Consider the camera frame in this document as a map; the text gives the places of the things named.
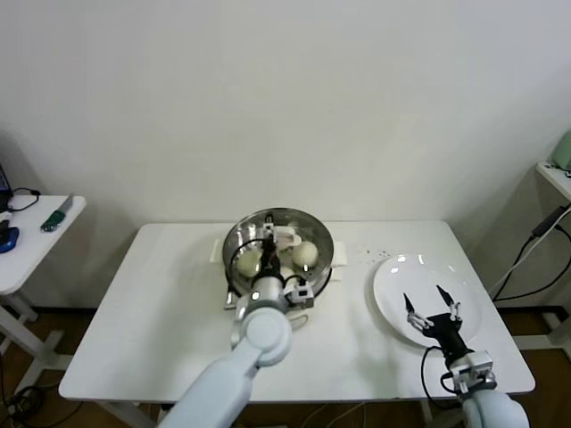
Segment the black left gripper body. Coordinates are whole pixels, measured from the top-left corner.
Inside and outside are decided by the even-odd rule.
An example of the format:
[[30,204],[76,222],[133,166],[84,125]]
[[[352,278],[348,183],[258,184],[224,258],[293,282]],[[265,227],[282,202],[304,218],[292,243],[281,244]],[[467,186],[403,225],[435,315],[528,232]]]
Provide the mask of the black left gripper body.
[[279,257],[273,240],[262,242],[261,276],[279,277]]

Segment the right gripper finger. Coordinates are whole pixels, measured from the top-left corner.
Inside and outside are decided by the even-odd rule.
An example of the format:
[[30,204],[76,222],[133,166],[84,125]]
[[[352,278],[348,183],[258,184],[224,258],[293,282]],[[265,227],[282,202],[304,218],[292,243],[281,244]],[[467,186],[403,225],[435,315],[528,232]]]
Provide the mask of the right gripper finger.
[[403,294],[403,298],[407,311],[407,322],[415,330],[427,330],[430,327],[430,321],[416,312],[406,293]]
[[460,310],[460,302],[459,301],[455,301],[452,296],[445,291],[440,285],[436,286],[438,292],[440,293],[440,295],[442,296],[445,304],[448,306],[449,310],[450,310],[450,318],[451,321],[460,321],[461,320],[461,316],[459,313]]

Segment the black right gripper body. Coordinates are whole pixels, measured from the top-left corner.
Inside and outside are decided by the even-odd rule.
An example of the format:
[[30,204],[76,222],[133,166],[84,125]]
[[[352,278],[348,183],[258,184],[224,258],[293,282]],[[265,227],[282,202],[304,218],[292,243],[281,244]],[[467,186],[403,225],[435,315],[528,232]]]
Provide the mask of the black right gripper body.
[[472,352],[459,334],[462,322],[451,319],[451,315],[439,314],[427,319],[427,326],[422,329],[425,337],[435,339],[445,357],[464,357]]

